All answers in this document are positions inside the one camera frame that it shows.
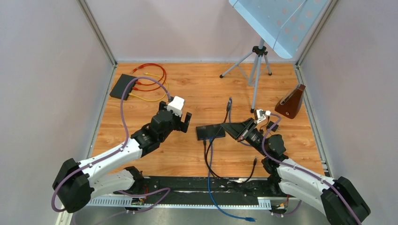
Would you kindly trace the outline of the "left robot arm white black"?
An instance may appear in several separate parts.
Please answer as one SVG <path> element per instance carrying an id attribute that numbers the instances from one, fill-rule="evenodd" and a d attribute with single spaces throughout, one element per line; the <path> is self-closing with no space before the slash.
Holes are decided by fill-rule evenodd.
<path id="1" fill-rule="evenodd" d="M 191 113 L 188 112 L 182 120 L 184 103 L 185 100 L 179 96 L 175 96 L 168 104 L 161 101 L 151 122 L 128 136 L 126 141 L 79 162 L 73 158 L 64 161 L 52 185 L 53 210 L 74 213 L 101 195 L 119 190 L 140 193 L 144 181 L 135 167 L 127 167 L 115 174 L 110 172 L 155 151 L 172 131 L 187 132 Z"/>

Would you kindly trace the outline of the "black power adapter with cord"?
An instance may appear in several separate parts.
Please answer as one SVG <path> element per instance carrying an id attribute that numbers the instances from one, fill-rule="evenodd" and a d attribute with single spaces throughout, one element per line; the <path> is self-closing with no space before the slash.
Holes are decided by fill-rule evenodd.
<path id="1" fill-rule="evenodd" d="M 273 122 L 270 118 L 270 116 L 267 117 L 267 122 L 265 124 L 265 128 L 264 130 L 266 131 L 272 131 L 272 132 L 276 132 L 278 127 L 279 127 L 279 122 L 280 122 L 281 118 L 277 117 L 276 123 Z"/>

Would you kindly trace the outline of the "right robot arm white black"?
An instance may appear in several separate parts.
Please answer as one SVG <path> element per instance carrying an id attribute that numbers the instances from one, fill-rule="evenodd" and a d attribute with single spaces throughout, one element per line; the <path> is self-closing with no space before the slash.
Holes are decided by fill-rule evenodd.
<path id="1" fill-rule="evenodd" d="M 332 225 L 360 225 L 370 215 L 370 207 L 349 179 L 320 175 L 297 164 L 285 154 L 280 134 L 266 137 L 252 118 L 222 123 L 221 127 L 233 139 L 247 141 L 264 156 L 261 162 L 269 174 L 271 194 L 298 198 L 325 215 Z"/>

